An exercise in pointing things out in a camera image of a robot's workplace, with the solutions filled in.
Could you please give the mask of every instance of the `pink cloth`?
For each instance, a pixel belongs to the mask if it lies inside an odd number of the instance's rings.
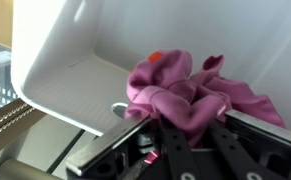
[[[244,82],[219,75],[223,56],[208,58],[190,76],[191,55],[182,50],[160,50],[137,64],[128,76],[130,104],[125,117],[160,118],[182,130],[190,146],[196,146],[207,124],[224,112],[236,109],[274,125],[285,127],[270,99],[256,96]]]

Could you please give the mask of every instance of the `bolt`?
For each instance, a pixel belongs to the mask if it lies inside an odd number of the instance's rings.
[[[246,177],[247,177],[247,180],[263,180],[263,178],[255,172],[247,173]]]
[[[181,180],[195,180],[195,176],[192,173],[185,172],[181,175]]]

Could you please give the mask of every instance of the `white bin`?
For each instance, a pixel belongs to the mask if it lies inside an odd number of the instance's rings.
[[[30,105],[101,135],[129,70],[157,49],[267,94],[291,130],[291,1],[15,0],[12,82]]]

